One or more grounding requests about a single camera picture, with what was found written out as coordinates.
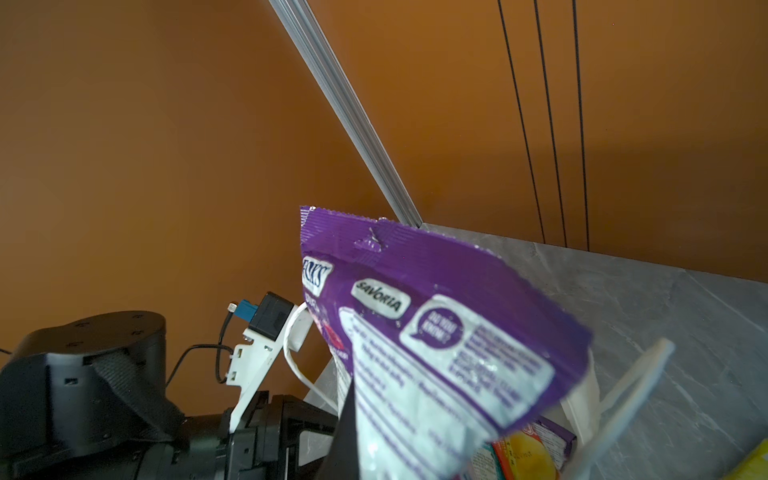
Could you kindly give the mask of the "red yellow snack packet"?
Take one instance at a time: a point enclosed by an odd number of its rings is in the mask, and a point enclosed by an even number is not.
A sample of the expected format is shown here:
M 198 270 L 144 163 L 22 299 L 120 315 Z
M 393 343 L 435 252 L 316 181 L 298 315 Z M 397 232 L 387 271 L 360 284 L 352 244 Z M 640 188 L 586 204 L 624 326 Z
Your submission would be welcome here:
M 505 479 L 557 480 L 560 473 L 531 426 L 492 443 Z

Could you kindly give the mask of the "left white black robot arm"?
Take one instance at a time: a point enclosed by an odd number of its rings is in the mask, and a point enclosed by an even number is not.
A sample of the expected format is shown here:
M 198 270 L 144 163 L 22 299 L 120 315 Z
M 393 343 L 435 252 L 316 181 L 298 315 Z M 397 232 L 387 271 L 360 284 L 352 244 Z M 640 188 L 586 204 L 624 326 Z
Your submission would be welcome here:
M 1 370 L 5 479 L 310 479 L 301 435 L 330 413 L 258 392 L 243 418 L 185 415 L 166 395 L 166 321 L 118 311 L 27 335 Z

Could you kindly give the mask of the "purple Savoria snack bag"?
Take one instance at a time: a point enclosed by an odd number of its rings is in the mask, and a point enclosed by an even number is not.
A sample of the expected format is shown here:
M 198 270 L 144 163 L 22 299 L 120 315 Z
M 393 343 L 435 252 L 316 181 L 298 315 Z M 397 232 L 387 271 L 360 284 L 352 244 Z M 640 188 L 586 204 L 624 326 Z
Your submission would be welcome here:
M 305 302 L 351 379 L 359 478 L 452 478 L 584 376 L 590 331 L 493 253 L 319 207 L 300 222 Z

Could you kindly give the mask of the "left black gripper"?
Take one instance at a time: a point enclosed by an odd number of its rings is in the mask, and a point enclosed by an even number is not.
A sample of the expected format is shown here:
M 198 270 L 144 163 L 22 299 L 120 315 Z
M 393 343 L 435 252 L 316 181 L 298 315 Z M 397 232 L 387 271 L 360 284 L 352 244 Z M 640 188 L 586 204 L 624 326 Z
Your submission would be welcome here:
M 189 417 L 173 447 L 175 479 L 359 480 L 355 384 L 341 417 L 292 395 L 258 392 L 230 431 L 231 409 L 220 415 Z M 334 434 L 329 453 L 300 463 L 304 433 Z

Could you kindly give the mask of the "purple snack bag front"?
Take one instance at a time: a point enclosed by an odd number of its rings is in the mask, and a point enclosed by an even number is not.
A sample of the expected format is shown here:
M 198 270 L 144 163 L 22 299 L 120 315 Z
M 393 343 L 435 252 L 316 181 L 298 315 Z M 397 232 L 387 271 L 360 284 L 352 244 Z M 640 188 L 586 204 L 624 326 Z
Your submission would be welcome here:
M 532 428 L 541 439 L 557 470 L 562 471 L 575 450 L 576 435 L 546 417 L 534 420 Z

